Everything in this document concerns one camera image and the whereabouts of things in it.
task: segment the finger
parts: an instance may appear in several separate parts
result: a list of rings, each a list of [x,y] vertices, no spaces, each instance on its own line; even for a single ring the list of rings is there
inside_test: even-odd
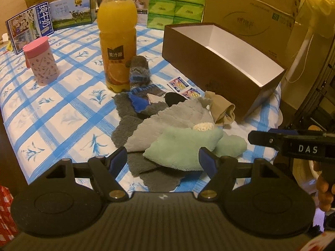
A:
[[[316,188],[319,192],[326,192],[328,190],[329,184],[326,180],[323,179],[322,176],[319,176],[318,180],[316,181]]]
[[[319,201],[324,204],[331,204],[334,201],[334,196],[330,192],[319,192]]]
[[[319,204],[319,208],[324,211],[324,212],[327,212],[330,210],[330,207],[331,205],[330,204],[324,204],[324,203],[321,203]]]
[[[316,172],[321,171],[320,162],[313,161],[313,170],[316,171]]]

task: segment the red gift bag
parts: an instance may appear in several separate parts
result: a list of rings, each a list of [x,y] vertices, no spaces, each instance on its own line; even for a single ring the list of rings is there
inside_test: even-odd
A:
[[[0,246],[4,246],[17,234],[16,225],[10,214],[10,204],[13,196],[8,188],[1,186],[0,190]]]

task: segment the open box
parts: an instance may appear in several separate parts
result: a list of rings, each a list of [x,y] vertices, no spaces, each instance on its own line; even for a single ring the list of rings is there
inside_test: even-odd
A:
[[[276,89],[285,70],[212,23],[167,25],[162,56],[203,91],[235,104],[241,121]]]

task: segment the human hand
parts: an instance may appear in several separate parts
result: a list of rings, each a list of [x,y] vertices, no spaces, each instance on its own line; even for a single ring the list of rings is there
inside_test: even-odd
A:
[[[320,163],[317,161],[313,161],[313,169],[316,172],[321,171]],[[332,192],[328,191],[329,184],[322,177],[322,174],[319,175],[318,180],[316,181],[316,188],[319,191],[318,198],[320,201],[319,208],[322,211],[329,211],[331,208],[331,203],[334,200],[335,194],[335,184],[332,186]]]

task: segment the orange juice bottle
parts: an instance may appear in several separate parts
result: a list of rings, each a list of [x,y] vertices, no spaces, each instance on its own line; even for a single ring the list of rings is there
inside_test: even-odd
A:
[[[97,22],[106,85],[116,93],[129,90],[126,63],[136,55],[137,10],[133,0],[103,0]]]

